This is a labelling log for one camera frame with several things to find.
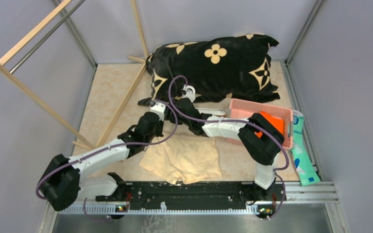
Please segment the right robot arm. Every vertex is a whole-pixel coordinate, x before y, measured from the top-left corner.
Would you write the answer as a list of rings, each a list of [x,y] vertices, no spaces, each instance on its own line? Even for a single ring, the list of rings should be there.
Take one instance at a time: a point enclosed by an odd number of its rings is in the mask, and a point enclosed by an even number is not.
[[[240,141],[257,163],[254,183],[267,190],[275,183],[275,157],[282,151],[284,135],[262,114],[231,119],[200,113],[188,98],[170,101],[178,120],[197,136],[222,137]]]

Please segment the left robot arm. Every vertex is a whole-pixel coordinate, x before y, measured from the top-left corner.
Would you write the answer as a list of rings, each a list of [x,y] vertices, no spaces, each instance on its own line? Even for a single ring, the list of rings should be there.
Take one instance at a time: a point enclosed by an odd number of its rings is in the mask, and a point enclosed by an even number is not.
[[[36,195],[47,200],[56,211],[68,208],[77,200],[111,196],[119,186],[114,176],[93,178],[90,175],[151,145],[155,137],[163,135],[165,115],[164,111],[150,110],[110,143],[77,156],[54,156],[38,181]]]

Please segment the white clip hanger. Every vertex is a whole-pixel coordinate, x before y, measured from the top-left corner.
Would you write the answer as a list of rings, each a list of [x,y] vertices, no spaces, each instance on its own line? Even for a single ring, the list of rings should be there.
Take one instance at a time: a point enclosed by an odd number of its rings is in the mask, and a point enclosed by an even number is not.
[[[183,99],[187,98],[192,103],[196,99],[196,90],[191,85],[184,85],[181,93],[182,93],[182,98]],[[218,117],[225,117],[226,116],[226,112],[223,111],[223,110],[211,109],[211,108],[200,108],[200,107],[198,107],[197,110],[199,111],[199,113],[211,114],[211,115],[215,115],[215,116],[218,116]]]

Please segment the cream boxer underwear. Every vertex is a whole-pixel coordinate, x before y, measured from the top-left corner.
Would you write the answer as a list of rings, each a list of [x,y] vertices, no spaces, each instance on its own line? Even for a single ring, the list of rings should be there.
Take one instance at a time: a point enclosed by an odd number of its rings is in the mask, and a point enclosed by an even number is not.
[[[150,146],[139,166],[170,184],[222,177],[214,138],[173,135],[163,143]]]

